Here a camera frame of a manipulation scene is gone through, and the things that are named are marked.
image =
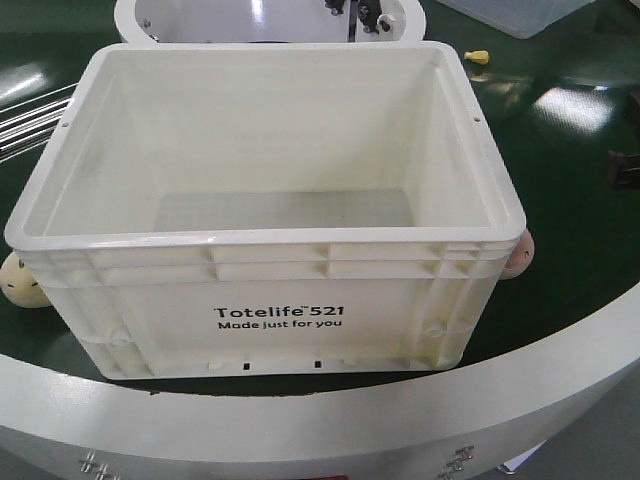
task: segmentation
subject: metal rod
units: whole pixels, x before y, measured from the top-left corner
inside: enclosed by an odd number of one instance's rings
[[[55,95],[56,93],[60,93],[60,92],[63,92],[65,90],[68,90],[68,89],[71,89],[71,88],[75,88],[77,85],[78,85],[77,83],[72,83],[71,85],[67,85],[66,87],[58,88],[57,90],[53,90],[51,92],[45,93],[43,95],[40,95],[38,97],[31,98],[29,100],[26,100],[24,102],[18,103],[16,105],[12,105],[10,107],[5,108],[4,110],[0,110],[0,115],[4,115],[5,113],[7,113],[7,112],[9,112],[11,110],[15,110],[16,108],[20,108],[20,107],[23,107],[23,106],[28,105],[30,103],[37,102],[38,100],[42,100],[44,98],[50,97],[51,95]]]
[[[8,120],[5,120],[4,122],[0,122],[0,132],[2,130],[6,130],[12,125],[22,123],[24,121],[29,120],[32,117],[45,114],[48,111],[56,109],[58,107],[67,107],[67,105],[69,105],[70,100],[71,100],[71,97],[65,97],[60,100],[56,100],[55,102],[47,103],[46,105],[43,105],[41,107],[34,108],[33,110],[29,110],[25,113],[21,113],[20,115],[16,115],[15,117],[11,117]]]
[[[64,111],[65,107],[59,108],[58,110],[54,110],[53,112],[49,112],[39,118],[34,118],[33,120],[29,120],[28,122],[24,122],[0,133],[0,151],[2,151],[3,145],[5,143],[11,143],[21,136],[27,135],[30,132],[42,128],[45,125],[55,125],[56,123],[58,123],[58,120],[60,120],[60,117],[62,117]]]
[[[47,143],[54,130],[55,126],[46,128],[44,130],[39,130],[29,135],[28,137],[21,138],[20,140],[11,144],[9,147],[3,148],[0,151],[0,163],[4,162],[5,160],[9,160],[16,155],[27,152],[39,145]]]

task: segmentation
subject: white plastic box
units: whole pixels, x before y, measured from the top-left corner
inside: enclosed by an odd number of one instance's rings
[[[438,0],[512,37],[529,38],[595,0]]]
[[[6,238],[109,378],[441,370],[525,218],[455,52],[98,52]]]

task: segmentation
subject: yellow plastic part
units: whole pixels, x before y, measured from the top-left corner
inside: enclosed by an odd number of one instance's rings
[[[23,308],[51,305],[31,271],[12,252],[0,267],[0,290],[9,301]]]
[[[470,62],[477,63],[478,65],[486,65],[489,63],[491,57],[486,50],[475,50],[473,52],[465,52],[464,59]]]

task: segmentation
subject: green surface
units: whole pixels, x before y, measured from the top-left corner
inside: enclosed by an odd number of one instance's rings
[[[0,0],[0,108],[77,81],[91,54],[119,41],[113,1]],[[462,364],[544,338],[606,305],[640,278],[640,191],[603,181],[607,150],[640,150],[622,118],[640,89],[640,10],[597,0],[529,40],[516,40],[431,0],[427,39],[460,55],[487,49],[487,66],[465,62],[524,205],[536,257],[500,282]],[[36,78],[29,84],[28,78]],[[16,86],[27,85],[22,89]],[[0,223],[41,149],[0,165]],[[0,256],[8,254],[0,245]],[[0,299],[0,352],[103,380],[53,309]],[[419,376],[341,374],[124,382],[136,388],[210,394],[287,394]]]

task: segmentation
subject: transparent plastic container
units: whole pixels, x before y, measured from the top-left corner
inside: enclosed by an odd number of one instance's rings
[[[448,46],[118,45],[5,234],[125,379],[451,368],[524,226]]]
[[[438,0],[512,37],[529,38],[595,0]]]

